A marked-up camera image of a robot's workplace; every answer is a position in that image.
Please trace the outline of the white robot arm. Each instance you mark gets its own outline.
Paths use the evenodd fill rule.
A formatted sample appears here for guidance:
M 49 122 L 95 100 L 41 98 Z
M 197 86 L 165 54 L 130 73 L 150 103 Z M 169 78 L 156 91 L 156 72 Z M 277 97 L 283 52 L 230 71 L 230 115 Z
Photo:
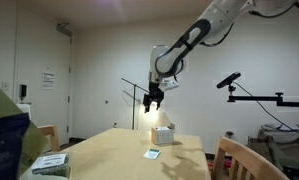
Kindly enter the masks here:
M 179 86 L 176 79 L 169 80 L 169 77 L 176 76 L 186 67 L 185 57 L 195 46 L 217 46 L 227 34 L 217 43 L 207 44 L 206 40 L 216 37 L 225 29 L 230 31 L 235 21 L 246 12 L 263 18 L 275 18 L 294 6 L 299 8 L 298 0 L 213 0 L 171 47 L 153 47 L 148 76 L 149 91 L 143 98 L 144 112 L 150 111 L 152 102 L 159 109 L 164 92 Z

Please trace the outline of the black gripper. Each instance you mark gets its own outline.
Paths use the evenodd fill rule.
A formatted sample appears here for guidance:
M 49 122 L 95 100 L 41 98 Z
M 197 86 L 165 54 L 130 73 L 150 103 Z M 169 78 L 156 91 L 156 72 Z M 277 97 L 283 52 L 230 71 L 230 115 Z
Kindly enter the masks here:
M 143 105 L 145 107 L 144 112 L 147 113 L 150 111 L 150 105 L 152 102 L 156 102 L 156 110 L 158 110 L 161 106 L 161 102 L 164 99 L 164 92 L 158 88 L 158 83 L 149 83 L 149 93 L 144 95 Z

